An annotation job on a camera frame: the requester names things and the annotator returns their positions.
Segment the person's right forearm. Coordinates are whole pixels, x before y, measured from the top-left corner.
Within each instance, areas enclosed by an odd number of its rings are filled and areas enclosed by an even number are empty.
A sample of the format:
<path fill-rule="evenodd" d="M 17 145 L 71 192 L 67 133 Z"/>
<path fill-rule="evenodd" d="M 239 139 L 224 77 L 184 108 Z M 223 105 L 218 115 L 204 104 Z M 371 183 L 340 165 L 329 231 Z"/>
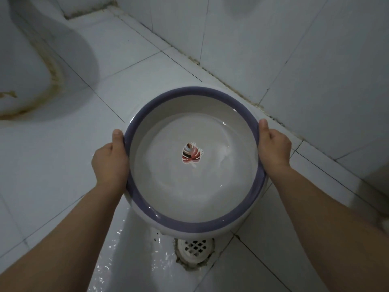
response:
<path fill-rule="evenodd" d="M 330 292 L 389 292 L 389 235 L 286 163 L 266 163 L 299 241 Z"/>

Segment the person's left hand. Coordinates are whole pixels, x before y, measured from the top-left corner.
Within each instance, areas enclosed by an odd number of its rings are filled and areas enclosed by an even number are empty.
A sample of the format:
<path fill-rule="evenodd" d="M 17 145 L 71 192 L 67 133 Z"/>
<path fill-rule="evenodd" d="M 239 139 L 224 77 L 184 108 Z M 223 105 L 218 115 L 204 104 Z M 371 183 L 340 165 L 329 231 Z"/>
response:
<path fill-rule="evenodd" d="M 95 151 L 91 165 L 96 187 L 110 193 L 124 193 L 129 175 L 129 157 L 126 152 L 112 151 L 111 141 Z"/>

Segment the person's right hand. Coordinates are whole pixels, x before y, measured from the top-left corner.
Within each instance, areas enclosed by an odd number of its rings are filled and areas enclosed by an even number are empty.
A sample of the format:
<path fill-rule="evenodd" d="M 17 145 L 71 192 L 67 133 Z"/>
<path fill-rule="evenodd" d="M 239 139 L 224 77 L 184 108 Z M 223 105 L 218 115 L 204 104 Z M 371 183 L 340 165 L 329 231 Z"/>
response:
<path fill-rule="evenodd" d="M 258 147 L 258 155 L 266 173 L 273 177 L 290 167 L 291 141 L 278 130 L 269 130 L 270 143 L 265 147 Z"/>

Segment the person's left forearm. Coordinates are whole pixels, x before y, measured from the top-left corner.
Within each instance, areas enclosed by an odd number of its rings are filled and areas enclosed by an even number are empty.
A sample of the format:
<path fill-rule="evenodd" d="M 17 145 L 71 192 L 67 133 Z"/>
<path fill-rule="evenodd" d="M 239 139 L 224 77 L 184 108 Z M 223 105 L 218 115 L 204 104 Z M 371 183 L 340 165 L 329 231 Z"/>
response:
<path fill-rule="evenodd" d="M 0 292 L 87 292 L 125 184 L 97 183 L 0 275 Z"/>

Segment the white basin with purple rim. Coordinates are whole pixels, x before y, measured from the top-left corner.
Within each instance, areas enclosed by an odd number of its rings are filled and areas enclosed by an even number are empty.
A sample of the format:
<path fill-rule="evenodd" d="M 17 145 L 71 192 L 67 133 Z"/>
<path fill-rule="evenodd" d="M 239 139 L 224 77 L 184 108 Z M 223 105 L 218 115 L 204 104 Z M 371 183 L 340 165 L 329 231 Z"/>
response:
<path fill-rule="evenodd" d="M 124 133 L 125 196 L 162 234 L 220 236 L 239 225 L 265 192 L 254 114 L 224 90 L 187 86 L 139 108 Z"/>

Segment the white toilet base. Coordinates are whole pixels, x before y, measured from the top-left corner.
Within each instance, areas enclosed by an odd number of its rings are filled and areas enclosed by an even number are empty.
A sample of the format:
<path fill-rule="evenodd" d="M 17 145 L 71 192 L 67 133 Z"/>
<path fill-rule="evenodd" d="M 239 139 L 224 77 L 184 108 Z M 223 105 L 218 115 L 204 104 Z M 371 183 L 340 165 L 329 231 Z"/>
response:
<path fill-rule="evenodd" d="M 60 66 L 31 29 L 15 23 L 8 0 L 0 0 L 0 121 L 47 103 L 63 90 Z"/>

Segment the white floor drain cover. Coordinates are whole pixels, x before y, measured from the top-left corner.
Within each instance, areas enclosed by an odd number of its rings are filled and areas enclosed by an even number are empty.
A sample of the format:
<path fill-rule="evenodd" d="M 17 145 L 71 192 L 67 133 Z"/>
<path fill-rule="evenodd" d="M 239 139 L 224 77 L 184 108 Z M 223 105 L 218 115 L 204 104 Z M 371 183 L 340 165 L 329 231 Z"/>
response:
<path fill-rule="evenodd" d="M 187 266 L 204 265 L 215 250 L 214 239 L 182 240 L 175 239 L 177 258 Z"/>

